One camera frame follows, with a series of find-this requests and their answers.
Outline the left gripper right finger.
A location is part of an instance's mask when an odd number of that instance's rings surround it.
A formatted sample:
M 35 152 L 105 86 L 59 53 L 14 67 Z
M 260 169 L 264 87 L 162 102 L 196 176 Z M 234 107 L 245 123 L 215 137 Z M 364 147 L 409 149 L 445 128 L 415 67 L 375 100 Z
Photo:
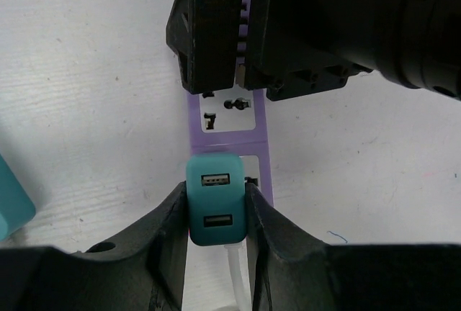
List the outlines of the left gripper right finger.
M 330 245 L 305 232 L 246 185 L 253 310 L 337 310 L 327 273 Z

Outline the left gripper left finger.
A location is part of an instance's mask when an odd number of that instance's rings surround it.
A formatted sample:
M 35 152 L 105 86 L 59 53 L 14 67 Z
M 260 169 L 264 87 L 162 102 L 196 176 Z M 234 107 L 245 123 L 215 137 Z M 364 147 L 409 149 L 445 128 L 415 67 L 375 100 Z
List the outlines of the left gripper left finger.
M 119 233 L 75 253 L 71 310 L 180 310 L 187 255 L 187 195 L 179 183 Z

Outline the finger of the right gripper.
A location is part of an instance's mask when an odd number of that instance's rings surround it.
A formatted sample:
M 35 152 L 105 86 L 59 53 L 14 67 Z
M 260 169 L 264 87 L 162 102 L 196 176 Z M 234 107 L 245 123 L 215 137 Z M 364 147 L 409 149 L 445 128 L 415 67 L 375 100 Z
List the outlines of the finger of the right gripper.
M 234 85 L 242 0 L 174 0 L 166 44 L 190 94 Z

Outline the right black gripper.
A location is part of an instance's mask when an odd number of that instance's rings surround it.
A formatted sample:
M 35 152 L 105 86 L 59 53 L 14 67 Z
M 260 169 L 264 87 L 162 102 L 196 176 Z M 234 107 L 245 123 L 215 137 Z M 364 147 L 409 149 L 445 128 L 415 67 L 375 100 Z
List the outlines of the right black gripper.
M 244 86 L 272 102 L 370 69 L 460 98 L 460 0 L 251 0 L 248 29 Z

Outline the purple power strip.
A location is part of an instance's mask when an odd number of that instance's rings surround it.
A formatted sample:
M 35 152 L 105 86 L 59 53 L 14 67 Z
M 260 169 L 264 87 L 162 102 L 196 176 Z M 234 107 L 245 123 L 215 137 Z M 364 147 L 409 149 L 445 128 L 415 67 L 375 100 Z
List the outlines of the purple power strip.
M 207 94 L 186 94 L 191 154 L 229 152 L 241 157 L 246 180 L 268 203 L 274 203 L 262 90 L 232 88 Z

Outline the teal power strip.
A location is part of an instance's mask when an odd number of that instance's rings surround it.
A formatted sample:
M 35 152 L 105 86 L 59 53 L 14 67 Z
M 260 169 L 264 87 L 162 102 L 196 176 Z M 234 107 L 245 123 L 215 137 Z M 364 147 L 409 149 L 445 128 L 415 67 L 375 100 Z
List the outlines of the teal power strip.
M 3 157 L 0 170 L 1 240 L 5 240 L 35 216 L 36 208 Z

